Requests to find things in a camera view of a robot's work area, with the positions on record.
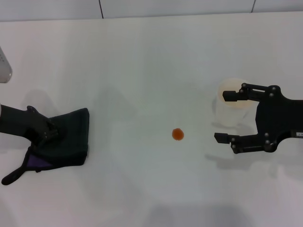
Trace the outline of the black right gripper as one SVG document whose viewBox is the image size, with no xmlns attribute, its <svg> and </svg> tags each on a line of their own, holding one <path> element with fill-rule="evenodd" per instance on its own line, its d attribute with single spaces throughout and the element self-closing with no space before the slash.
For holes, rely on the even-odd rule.
<svg viewBox="0 0 303 227">
<path fill-rule="evenodd" d="M 215 133 L 218 143 L 230 144 L 234 154 L 266 151 L 274 152 L 278 144 L 288 138 L 303 137 L 303 101 L 284 97 L 277 85 L 259 86 L 242 83 L 238 92 L 223 91 L 226 102 L 256 101 L 258 135 L 229 135 Z"/>
</svg>

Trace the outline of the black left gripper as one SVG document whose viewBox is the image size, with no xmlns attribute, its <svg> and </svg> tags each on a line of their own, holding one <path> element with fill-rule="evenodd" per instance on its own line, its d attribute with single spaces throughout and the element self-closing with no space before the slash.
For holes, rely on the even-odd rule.
<svg viewBox="0 0 303 227">
<path fill-rule="evenodd" d="M 37 147 L 59 137 L 59 128 L 32 106 L 19 110 L 1 105 L 0 131 L 26 138 Z"/>
</svg>

